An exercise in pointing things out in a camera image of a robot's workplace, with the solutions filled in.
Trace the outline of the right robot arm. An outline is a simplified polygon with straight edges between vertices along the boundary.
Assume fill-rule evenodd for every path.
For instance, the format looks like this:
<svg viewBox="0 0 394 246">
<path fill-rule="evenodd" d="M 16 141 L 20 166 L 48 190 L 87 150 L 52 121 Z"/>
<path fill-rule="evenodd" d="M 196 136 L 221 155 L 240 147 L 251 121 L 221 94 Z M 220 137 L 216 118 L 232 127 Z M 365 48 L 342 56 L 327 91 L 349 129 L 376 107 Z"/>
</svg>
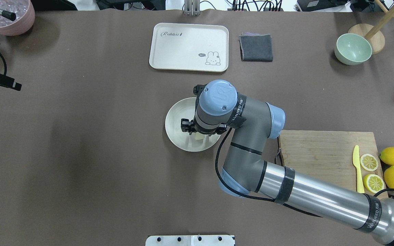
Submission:
<svg viewBox="0 0 394 246">
<path fill-rule="evenodd" d="M 216 170 L 225 192 L 249 199 L 257 199 L 250 193 L 261 193 L 260 200 L 336 221 L 394 246 L 394 199 L 341 188 L 263 159 L 267 140 L 283 130 L 282 109 L 239 93 L 225 80 L 196 85 L 193 93 L 194 129 L 233 133 L 222 170 Z"/>
</svg>

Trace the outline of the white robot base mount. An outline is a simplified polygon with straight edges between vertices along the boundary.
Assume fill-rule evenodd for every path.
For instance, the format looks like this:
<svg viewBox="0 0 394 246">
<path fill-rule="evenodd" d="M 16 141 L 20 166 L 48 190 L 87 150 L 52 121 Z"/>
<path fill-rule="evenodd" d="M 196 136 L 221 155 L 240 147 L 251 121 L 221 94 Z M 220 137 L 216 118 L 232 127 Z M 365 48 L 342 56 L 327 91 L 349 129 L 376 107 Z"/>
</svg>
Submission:
<svg viewBox="0 0 394 246">
<path fill-rule="evenodd" d="M 234 235 L 152 235 L 146 246 L 235 246 Z"/>
</svg>

